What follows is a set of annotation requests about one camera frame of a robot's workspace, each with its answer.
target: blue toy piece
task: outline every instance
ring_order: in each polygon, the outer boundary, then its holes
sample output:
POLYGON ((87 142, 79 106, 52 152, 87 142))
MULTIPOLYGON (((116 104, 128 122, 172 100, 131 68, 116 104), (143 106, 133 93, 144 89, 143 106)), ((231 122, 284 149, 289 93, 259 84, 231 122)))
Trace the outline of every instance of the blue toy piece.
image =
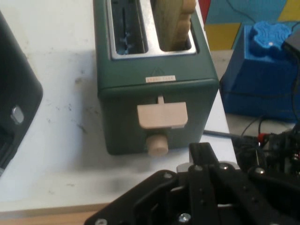
MULTIPOLYGON (((244 27, 221 82, 226 113, 296 120, 291 99, 297 65, 281 47, 290 34, 280 23, 244 27)), ((300 96, 295 100, 300 108, 300 96)))

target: green toaster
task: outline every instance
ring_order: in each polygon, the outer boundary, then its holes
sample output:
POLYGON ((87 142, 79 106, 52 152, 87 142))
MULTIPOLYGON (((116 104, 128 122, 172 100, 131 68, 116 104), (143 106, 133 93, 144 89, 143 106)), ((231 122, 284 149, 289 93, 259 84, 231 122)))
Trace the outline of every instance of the green toaster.
POLYGON ((112 155, 199 142, 218 78, 197 13, 181 51, 161 50, 155 0, 94 0, 97 87, 112 155))

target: black case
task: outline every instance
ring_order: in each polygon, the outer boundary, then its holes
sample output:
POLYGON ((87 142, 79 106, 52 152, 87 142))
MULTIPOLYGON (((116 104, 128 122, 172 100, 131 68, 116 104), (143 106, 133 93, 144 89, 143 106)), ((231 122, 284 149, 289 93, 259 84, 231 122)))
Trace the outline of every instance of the black case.
POLYGON ((42 86, 0 12, 0 168, 14 157, 42 96, 42 86), (11 118, 16 106, 24 115, 19 125, 11 118))

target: toaster knob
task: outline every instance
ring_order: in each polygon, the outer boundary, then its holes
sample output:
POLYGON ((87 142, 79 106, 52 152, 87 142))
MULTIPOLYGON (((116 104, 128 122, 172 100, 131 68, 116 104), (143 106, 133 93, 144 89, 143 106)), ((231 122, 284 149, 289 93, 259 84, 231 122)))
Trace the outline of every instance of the toaster knob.
POLYGON ((165 135, 152 135, 147 138, 146 144, 150 156, 164 156, 169 151, 168 139, 165 135))

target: white table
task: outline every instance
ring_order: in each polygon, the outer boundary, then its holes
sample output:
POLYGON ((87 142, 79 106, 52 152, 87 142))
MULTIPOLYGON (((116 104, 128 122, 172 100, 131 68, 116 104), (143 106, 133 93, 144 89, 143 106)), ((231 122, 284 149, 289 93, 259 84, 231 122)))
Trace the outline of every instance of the white table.
MULTIPOLYGON (((1 0, 0 10, 44 89, 34 121, 0 178, 0 212, 111 202, 154 172, 188 162, 187 149, 161 158, 106 152, 92 0, 1 0)), ((220 94, 206 129, 228 132, 220 94)), ((231 140, 201 141, 211 143, 219 160, 236 162, 231 140)))

